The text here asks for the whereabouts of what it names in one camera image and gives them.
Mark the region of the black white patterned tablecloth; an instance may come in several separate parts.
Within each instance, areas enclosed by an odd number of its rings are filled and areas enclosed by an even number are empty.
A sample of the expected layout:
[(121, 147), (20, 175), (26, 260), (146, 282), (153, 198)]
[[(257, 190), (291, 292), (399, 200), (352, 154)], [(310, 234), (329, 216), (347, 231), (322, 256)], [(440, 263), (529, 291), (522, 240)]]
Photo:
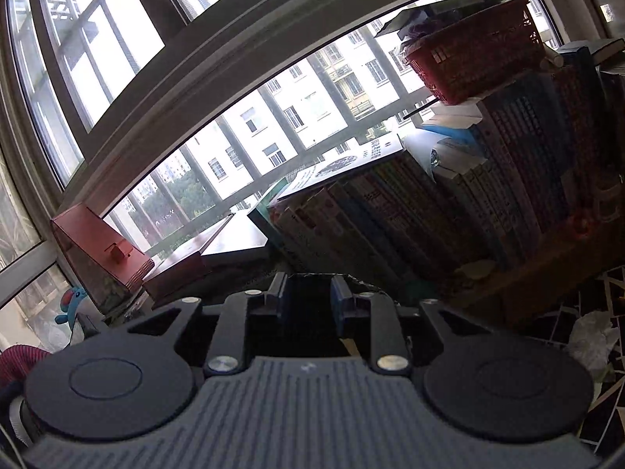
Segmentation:
[(615, 453), (624, 444), (624, 268), (583, 282), (520, 331), (565, 351), (590, 373), (591, 405), (576, 436), (601, 458)]

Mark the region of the books on red basket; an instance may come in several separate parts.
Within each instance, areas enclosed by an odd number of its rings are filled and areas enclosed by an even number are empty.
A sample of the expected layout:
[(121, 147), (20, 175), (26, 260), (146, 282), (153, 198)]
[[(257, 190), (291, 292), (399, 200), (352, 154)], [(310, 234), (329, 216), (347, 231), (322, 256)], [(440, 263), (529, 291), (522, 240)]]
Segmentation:
[(417, 41), (506, 1), (509, 0), (441, 0), (411, 7), (386, 22), (375, 37), (395, 33), (401, 41)]

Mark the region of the red plastic basket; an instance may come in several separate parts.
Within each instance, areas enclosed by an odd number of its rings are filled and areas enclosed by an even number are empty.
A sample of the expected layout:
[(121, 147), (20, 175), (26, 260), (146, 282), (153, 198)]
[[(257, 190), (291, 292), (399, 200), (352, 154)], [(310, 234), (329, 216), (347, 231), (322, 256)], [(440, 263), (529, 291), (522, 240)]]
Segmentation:
[(529, 1), (500, 3), (426, 36), (406, 51), (407, 65), (448, 105), (537, 68), (545, 49)]

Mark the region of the blue plush toy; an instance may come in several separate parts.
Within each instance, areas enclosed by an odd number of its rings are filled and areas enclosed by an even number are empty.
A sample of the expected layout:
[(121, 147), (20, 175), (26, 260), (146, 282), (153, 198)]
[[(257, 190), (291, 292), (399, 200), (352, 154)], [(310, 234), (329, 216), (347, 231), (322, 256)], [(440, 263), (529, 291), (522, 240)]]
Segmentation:
[(76, 312), (80, 303), (88, 297), (87, 291), (82, 287), (71, 287), (61, 297), (61, 313), (55, 317), (57, 325), (68, 324), (70, 329), (74, 328)]

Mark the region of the row of upright books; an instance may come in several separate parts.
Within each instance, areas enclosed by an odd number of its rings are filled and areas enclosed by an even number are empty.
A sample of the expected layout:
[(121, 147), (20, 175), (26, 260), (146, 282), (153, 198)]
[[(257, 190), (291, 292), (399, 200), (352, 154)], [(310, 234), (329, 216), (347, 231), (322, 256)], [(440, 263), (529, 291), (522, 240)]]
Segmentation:
[(514, 77), (423, 127), (387, 133), (274, 185), (250, 220), (292, 267), (412, 282), (518, 266), (592, 202), (592, 67)]

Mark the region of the red metal house box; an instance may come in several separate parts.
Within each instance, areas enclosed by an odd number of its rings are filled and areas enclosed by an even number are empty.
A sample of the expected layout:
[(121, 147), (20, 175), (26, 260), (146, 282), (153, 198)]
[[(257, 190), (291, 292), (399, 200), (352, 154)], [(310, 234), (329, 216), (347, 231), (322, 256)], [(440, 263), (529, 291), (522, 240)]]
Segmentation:
[(103, 315), (131, 299), (154, 261), (79, 203), (50, 221), (52, 233), (79, 282)]

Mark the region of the wooden desk shelf with drawers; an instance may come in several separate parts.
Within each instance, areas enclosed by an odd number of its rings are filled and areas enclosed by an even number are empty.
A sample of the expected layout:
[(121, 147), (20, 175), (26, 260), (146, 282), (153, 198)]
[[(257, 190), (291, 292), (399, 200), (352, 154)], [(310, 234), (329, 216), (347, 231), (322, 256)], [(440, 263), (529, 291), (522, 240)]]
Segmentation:
[(446, 300), (464, 308), (492, 299), (515, 304), (559, 285), (581, 281), (623, 252), (623, 220), (567, 220), (552, 227), (523, 264), (496, 269), (487, 277), (467, 282), (449, 292)]

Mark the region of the white tissue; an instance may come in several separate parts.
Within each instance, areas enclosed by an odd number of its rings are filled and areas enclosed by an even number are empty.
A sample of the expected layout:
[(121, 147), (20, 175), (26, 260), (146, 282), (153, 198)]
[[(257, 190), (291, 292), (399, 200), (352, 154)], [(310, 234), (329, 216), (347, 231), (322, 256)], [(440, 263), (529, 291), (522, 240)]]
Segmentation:
[(592, 311), (575, 321), (566, 351), (589, 372), (594, 382), (603, 383), (613, 377), (609, 356), (618, 339), (619, 329), (612, 326), (609, 312)]

